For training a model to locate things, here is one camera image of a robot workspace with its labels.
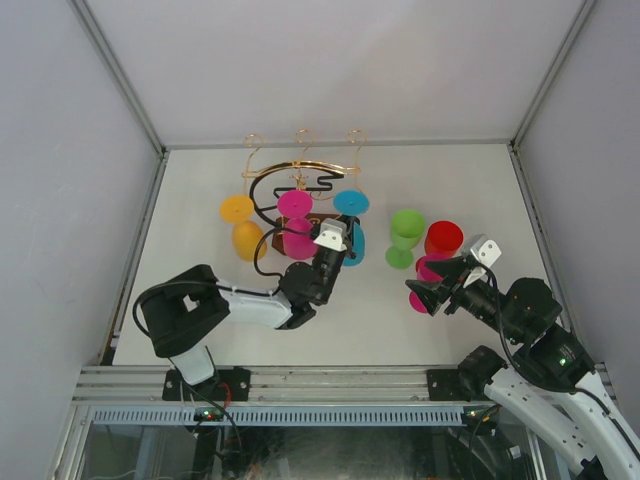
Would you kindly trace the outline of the pink plastic wine glass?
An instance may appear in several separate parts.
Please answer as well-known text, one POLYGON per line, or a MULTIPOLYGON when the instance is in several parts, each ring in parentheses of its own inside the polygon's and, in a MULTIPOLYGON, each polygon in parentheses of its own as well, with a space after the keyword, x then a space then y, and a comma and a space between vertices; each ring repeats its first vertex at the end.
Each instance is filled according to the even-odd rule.
POLYGON ((306 218, 313 208, 313 199, 303 190, 290 190, 277 202, 279 213, 286 219, 282 235, 285 254, 294 260, 306 260, 316 252, 309 236, 312 223, 306 218))
POLYGON ((437 281, 434 275, 426 269, 424 263, 428 259, 447 259, 444 255, 440 254, 429 254, 425 255, 418 259, 416 263, 416 280, 426 281, 426 282, 444 282, 447 286, 449 286, 446 281, 437 281))

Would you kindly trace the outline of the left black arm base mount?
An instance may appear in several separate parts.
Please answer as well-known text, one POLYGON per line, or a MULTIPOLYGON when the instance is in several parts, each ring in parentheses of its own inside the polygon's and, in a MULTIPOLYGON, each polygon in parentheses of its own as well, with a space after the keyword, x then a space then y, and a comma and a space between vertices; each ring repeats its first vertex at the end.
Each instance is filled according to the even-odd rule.
POLYGON ((180 401, 197 398, 214 402, 247 401, 251 371, 241 367, 219 369, 216 374, 196 385, 188 384, 176 369, 169 370, 164 379, 162 399, 180 401))

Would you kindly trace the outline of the green plastic wine glass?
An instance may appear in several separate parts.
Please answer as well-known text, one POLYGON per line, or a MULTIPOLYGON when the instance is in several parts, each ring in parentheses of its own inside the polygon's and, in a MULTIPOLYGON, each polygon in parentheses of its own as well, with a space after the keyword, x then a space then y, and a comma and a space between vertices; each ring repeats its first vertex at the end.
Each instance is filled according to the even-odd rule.
POLYGON ((425 228, 426 220, 421 212, 414 209, 396 211, 390 224, 391 246, 385 253, 387 264, 394 269, 407 269, 413 263, 413 249, 425 228))

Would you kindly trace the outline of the gold wire wine glass rack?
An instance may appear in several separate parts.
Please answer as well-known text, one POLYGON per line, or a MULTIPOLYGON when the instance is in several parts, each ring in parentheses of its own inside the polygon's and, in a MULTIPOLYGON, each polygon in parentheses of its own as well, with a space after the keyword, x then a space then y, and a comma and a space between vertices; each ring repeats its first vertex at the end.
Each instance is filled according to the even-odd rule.
POLYGON ((252 152, 242 179, 243 193, 253 200, 255 213, 276 229, 273 243, 280 246, 283 255, 302 261, 311 259, 318 251, 318 245, 309 236, 313 228, 342 215, 359 217, 368 211, 370 201, 360 186, 362 169, 358 159, 350 165, 313 160, 307 156, 315 143, 311 130, 300 129, 294 138, 302 147, 298 157, 254 169, 252 160, 265 140, 259 134, 247 135, 244 145, 252 152), (260 205, 255 199, 259 183, 280 173, 289 173, 292 183, 273 188, 273 205, 260 205))

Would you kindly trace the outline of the blue plastic wine glass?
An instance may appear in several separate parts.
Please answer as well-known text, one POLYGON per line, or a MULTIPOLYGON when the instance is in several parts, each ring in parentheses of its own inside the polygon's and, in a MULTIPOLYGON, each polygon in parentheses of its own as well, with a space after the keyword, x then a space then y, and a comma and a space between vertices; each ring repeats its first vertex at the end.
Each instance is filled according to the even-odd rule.
POLYGON ((345 190, 336 195, 333 200, 334 209, 351 222, 352 253, 345 257, 345 267, 359 265, 365 256, 365 235, 360 225, 360 216, 369 209, 370 202, 366 195, 359 190, 345 190))

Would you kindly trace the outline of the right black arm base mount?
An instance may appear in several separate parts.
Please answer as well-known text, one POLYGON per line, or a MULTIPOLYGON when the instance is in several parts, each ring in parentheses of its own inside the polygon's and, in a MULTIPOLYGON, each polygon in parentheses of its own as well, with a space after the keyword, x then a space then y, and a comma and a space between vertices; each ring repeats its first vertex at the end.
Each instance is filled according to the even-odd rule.
POLYGON ((462 387, 456 368, 436 368, 426 371, 430 401, 466 401, 467 393, 462 387))

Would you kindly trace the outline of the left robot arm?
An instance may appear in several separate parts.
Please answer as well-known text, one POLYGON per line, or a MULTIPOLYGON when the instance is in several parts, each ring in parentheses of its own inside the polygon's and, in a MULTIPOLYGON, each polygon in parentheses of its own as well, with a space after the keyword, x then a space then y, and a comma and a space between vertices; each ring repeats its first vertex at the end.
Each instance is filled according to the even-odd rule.
POLYGON ((256 272, 276 277, 271 290, 238 287, 214 274, 207 264, 143 291, 131 307, 134 324, 150 339, 155 355, 167 359, 181 376, 187 392, 206 400, 219 387, 219 374, 205 338, 220 324, 255 324, 274 330, 294 330, 328 303, 344 260, 354 256, 357 219, 341 215, 302 232, 275 227, 268 233, 290 233, 317 247, 312 260, 296 261, 284 273, 256 272))

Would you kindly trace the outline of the orange plastic wine glass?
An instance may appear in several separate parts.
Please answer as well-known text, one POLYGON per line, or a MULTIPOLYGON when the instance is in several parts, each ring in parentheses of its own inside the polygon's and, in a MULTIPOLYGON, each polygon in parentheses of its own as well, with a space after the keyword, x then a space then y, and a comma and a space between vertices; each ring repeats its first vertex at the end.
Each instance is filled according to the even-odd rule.
POLYGON ((254 213, 254 203, 247 195, 232 195, 227 197, 219 208, 221 218, 232 225, 231 243, 236 255, 245 262, 252 262, 255 252, 258 259, 262 259, 267 252, 267 246, 258 243, 264 235, 261 227, 250 219, 254 213))

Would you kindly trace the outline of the red plastic wine glass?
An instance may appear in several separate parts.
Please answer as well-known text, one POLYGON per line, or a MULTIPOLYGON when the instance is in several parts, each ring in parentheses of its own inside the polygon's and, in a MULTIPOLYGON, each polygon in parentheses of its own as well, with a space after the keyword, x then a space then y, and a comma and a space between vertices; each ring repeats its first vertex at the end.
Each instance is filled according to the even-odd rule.
POLYGON ((427 255, 440 254, 453 257, 464 241, 464 233, 454 222, 440 220, 434 222, 427 231, 424 250, 427 255))

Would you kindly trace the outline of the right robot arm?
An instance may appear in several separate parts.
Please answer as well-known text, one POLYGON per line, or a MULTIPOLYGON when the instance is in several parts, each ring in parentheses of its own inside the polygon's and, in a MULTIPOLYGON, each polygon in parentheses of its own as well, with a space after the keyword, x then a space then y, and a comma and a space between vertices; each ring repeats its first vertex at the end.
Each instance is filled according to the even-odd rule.
POLYGON ((556 321, 562 308, 538 278, 501 292, 471 255, 432 261, 437 282, 406 286, 430 315, 462 309, 494 330, 503 351, 481 345, 459 363, 461 391, 505 408, 551 447, 579 479, 636 479, 639 437, 611 399, 595 362, 556 321))

